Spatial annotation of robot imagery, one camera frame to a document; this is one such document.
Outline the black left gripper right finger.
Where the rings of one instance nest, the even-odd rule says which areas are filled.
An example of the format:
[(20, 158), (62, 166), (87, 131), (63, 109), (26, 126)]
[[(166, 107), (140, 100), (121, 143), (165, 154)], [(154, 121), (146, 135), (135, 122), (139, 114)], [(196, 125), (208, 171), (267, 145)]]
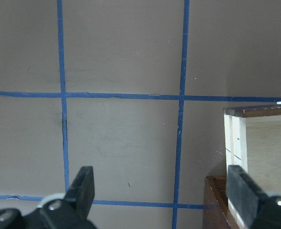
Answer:
[(249, 229), (281, 229), (281, 196), (269, 196), (239, 165), (229, 165), (226, 194)]

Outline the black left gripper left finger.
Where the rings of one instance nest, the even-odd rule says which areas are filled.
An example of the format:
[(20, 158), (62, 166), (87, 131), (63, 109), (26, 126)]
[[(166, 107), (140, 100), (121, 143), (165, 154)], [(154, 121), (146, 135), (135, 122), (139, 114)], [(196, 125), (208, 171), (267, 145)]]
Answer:
[(87, 217), (94, 196), (93, 167), (81, 167), (64, 197), (49, 199), (25, 216), (16, 208), (0, 209), (0, 229), (93, 229)]

